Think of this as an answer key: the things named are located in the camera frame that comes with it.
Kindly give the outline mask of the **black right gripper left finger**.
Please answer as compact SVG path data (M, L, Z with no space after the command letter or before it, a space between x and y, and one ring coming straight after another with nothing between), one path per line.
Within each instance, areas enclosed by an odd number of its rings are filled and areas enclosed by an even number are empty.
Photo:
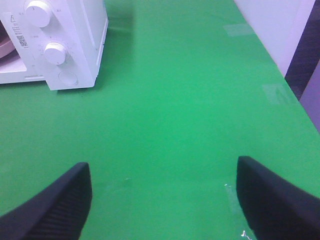
M92 202L90 166L79 162L0 218L2 240L78 240Z

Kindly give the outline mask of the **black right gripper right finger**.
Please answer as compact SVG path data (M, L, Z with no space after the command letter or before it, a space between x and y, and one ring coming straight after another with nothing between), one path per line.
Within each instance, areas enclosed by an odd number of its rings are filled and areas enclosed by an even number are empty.
M236 194L258 240L318 240L320 199L250 156L240 156Z

